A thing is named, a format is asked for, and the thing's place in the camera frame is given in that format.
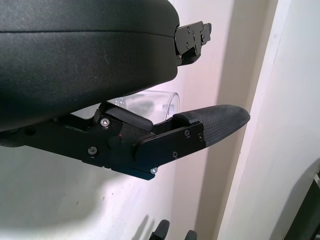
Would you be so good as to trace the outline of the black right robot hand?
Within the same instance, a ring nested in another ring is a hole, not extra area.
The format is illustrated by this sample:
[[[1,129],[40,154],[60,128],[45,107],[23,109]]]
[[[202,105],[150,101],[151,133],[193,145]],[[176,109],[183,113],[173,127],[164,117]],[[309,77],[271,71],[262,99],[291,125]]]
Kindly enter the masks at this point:
[[[166,219],[163,219],[152,232],[149,237],[149,240],[165,240],[170,228],[170,222]],[[197,240],[197,233],[193,230],[189,230],[184,238],[184,240]]]

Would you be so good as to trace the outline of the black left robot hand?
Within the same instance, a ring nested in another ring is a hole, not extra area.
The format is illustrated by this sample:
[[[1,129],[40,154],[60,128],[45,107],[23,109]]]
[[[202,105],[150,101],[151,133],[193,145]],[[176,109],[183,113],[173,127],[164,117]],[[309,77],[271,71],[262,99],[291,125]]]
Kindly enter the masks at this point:
[[[173,80],[211,39],[167,0],[3,0],[0,144],[29,146],[144,180],[212,146],[249,113],[215,105],[153,124],[110,103]]]

